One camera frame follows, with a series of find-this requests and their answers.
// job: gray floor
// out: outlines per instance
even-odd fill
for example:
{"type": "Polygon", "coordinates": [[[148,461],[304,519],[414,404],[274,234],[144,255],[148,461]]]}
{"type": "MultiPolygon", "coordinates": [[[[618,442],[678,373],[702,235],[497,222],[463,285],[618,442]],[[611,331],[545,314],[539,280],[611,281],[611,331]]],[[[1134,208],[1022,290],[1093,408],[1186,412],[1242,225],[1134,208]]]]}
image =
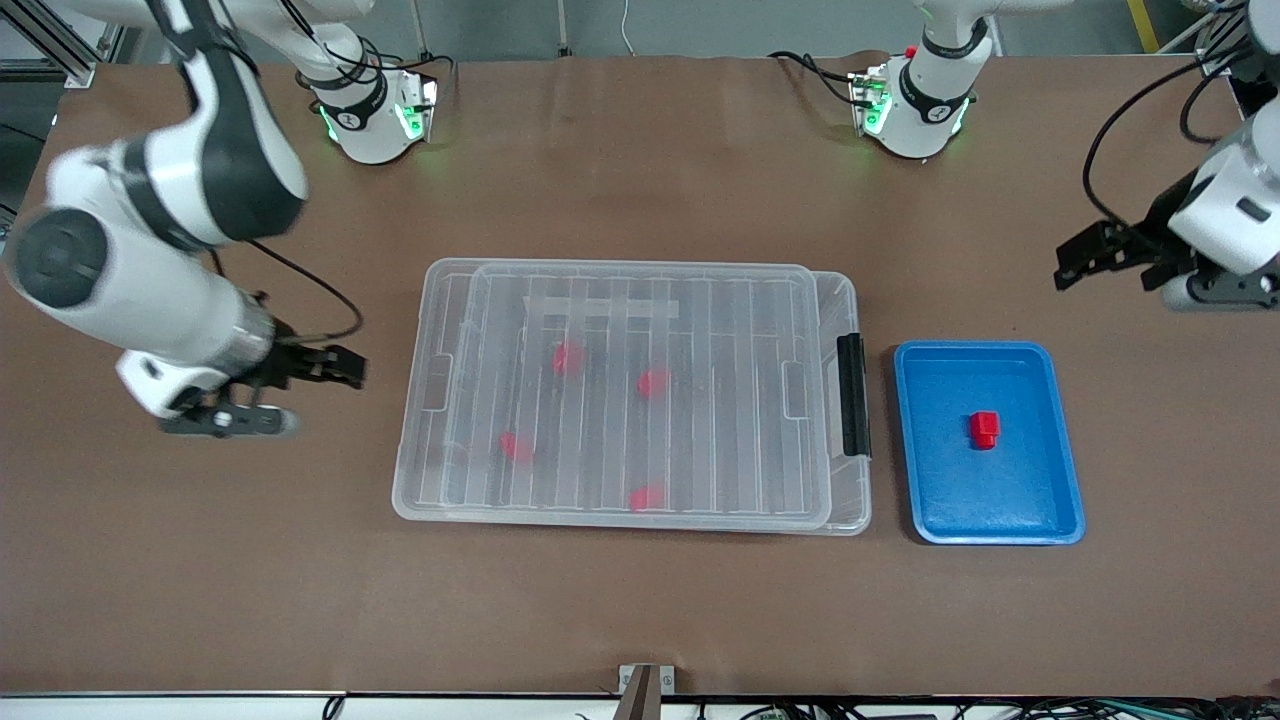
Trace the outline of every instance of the gray floor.
{"type": "MultiPolygon", "coordinates": [[[[352,26],[383,51],[416,56],[413,1],[428,46],[460,61],[558,54],[556,0],[381,0],[352,26]]],[[[899,50],[918,42],[922,27],[908,0],[564,0],[575,55],[626,54],[620,32],[625,1],[627,36],[639,55],[762,56],[794,50],[840,56],[870,47],[899,50]]],[[[1178,0],[1146,1],[1162,40],[1196,18],[1178,0]]],[[[1142,51],[1125,0],[1076,0],[1055,13],[1001,18],[998,28],[1010,55],[1142,51]]],[[[15,46],[9,28],[0,31],[0,60],[28,54],[15,46]]],[[[163,44],[150,38],[141,46],[146,59],[156,58],[163,44]]],[[[261,42],[251,40],[250,46],[261,61],[282,60],[261,42]]],[[[0,73],[0,123],[44,136],[61,94],[60,85],[9,82],[0,73]]],[[[38,143],[0,128],[0,204],[17,208],[22,201],[38,151],[38,143]]],[[[0,231],[6,219],[0,209],[0,231]]]]}

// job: metal frame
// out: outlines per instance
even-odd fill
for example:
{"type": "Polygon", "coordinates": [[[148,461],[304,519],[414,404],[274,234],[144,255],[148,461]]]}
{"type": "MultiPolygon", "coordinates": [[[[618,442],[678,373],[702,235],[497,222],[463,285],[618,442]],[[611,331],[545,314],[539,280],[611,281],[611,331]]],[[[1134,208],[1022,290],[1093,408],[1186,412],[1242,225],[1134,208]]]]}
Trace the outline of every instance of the metal frame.
{"type": "Polygon", "coordinates": [[[97,63],[115,58],[124,28],[108,24],[97,46],[82,38],[42,0],[0,0],[0,17],[45,55],[44,60],[0,60],[5,79],[49,81],[65,76],[67,87],[88,87],[97,63]]]}

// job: red cube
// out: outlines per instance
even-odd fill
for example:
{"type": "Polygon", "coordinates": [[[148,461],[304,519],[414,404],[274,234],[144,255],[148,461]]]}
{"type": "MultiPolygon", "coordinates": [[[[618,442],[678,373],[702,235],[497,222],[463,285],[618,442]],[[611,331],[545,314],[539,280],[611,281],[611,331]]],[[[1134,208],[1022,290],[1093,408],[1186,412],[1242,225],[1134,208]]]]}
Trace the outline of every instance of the red cube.
{"type": "Polygon", "coordinates": [[[1000,436],[1000,415],[991,410],[979,410],[969,415],[969,437],[978,450],[991,450],[996,447],[996,438],[1000,436]]]}

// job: blue tray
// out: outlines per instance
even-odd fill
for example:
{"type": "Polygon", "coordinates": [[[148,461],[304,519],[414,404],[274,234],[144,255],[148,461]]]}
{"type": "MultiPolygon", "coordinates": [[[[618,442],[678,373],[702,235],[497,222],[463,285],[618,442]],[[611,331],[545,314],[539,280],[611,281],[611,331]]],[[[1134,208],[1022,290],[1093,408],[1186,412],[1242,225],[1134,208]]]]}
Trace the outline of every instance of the blue tray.
{"type": "Polygon", "coordinates": [[[945,544],[1070,544],[1084,537],[1053,363],[1030,342],[913,341],[893,355],[915,529],[945,544]],[[992,450],[969,415],[1000,414],[992,450]]]}

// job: green status light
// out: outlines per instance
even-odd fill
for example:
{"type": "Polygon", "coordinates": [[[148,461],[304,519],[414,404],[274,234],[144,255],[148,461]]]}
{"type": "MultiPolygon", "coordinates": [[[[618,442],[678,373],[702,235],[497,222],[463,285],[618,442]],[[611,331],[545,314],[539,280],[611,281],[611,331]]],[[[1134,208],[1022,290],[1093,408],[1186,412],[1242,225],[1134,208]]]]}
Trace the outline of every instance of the green status light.
{"type": "Polygon", "coordinates": [[[955,133],[960,132],[960,123],[964,120],[964,111],[968,110],[968,109],[969,109],[969,101],[965,100],[960,105],[960,109],[956,110],[956,122],[955,122],[954,126],[951,126],[951,135],[955,135],[955,133]]]}
{"type": "Polygon", "coordinates": [[[329,140],[338,142],[338,133],[333,129],[333,120],[329,119],[329,113],[325,113],[324,106],[320,106],[320,117],[324,118],[324,127],[329,128],[329,140]]]}
{"type": "Polygon", "coordinates": [[[884,126],[884,115],[893,108],[888,92],[882,92],[879,101],[867,109],[867,132],[879,135],[884,126]]]}
{"type": "Polygon", "coordinates": [[[422,137],[422,114],[413,108],[401,108],[399,105],[396,106],[396,110],[398,110],[401,126],[404,127],[404,136],[410,140],[422,137]]]}

